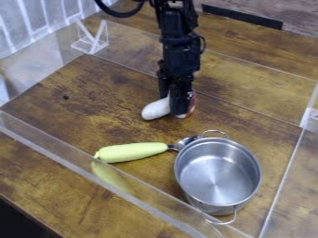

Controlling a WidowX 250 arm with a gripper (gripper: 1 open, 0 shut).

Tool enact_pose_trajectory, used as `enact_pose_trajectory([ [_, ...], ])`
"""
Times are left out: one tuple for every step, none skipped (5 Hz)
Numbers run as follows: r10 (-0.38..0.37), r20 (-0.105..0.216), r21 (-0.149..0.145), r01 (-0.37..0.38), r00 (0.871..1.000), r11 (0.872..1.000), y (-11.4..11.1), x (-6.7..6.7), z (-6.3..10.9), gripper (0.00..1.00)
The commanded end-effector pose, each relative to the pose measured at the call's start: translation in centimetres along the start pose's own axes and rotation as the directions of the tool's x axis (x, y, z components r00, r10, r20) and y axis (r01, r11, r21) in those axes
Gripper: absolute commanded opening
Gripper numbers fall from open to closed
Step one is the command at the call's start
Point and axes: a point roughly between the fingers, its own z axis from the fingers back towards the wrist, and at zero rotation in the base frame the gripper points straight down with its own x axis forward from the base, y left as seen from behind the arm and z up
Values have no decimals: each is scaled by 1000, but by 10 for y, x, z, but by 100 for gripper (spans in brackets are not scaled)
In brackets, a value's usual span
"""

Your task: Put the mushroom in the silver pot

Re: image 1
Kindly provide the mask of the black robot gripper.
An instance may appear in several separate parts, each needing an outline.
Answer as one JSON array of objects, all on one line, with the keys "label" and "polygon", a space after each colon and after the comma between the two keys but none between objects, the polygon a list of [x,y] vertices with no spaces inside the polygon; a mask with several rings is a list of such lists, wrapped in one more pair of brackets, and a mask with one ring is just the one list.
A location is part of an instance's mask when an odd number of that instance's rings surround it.
[{"label": "black robot gripper", "polygon": [[202,42],[199,38],[187,38],[180,42],[163,43],[163,58],[159,60],[157,84],[159,96],[168,96],[169,113],[175,116],[188,116],[195,105],[195,91],[188,82],[200,69]]}]

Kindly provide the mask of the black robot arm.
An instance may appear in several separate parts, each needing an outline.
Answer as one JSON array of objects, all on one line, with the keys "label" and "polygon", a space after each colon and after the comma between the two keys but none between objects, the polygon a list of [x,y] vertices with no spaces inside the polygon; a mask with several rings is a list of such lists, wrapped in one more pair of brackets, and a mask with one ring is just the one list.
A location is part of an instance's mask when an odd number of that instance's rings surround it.
[{"label": "black robot arm", "polygon": [[149,0],[160,29],[163,58],[157,61],[160,98],[168,98],[169,113],[186,118],[195,99],[194,73],[200,69],[204,38],[195,33],[198,14],[191,0]]}]

